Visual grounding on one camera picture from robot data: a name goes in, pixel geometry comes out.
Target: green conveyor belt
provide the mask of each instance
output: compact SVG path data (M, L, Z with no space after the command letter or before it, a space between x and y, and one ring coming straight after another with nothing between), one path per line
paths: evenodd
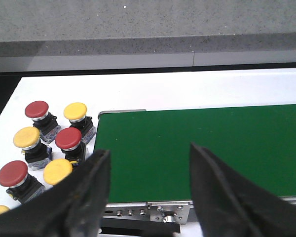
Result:
M277 196L296 196L296 105L101 115L110 203L191 199L189 144L209 148Z

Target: gray speckled surface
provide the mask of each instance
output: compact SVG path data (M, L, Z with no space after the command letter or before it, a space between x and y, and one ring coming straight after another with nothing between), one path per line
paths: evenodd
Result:
M0 57L296 50L296 0L0 0Z

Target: red button cap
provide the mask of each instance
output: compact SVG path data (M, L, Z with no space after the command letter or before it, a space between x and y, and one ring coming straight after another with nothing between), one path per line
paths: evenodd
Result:
M61 130L56 138L56 146L60 149L70 149L79 144L81 141L82 135L79 129L75 127L68 127Z
M39 118L48 111L48 104L45 101L34 101L25 108L25 115L29 118Z
M0 185L12 187L19 184L27 175L28 166L20 160L11 161L0 170Z

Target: white work surface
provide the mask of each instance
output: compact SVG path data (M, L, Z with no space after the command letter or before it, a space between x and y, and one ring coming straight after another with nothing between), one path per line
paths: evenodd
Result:
M0 116L0 169L12 160L24 160L12 139L19 129L32 126L24 109L36 100L49 104L62 128L70 125L63 109L72 102L85 103L96 126L98 113L107 110L296 104L296 69L22 78ZM64 157L54 142L51 147L55 158ZM29 173L50 188L41 170ZM5 190L0 186L0 205L18 206ZM200 236L198 224L182 226L181 236Z

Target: screw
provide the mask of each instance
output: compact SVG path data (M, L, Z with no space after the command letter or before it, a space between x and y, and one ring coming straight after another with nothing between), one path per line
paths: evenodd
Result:
M117 212L116 212L116 215L117 215L118 217L121 217L121 216L123 216L123 212L122 212L122 211L117 211Z

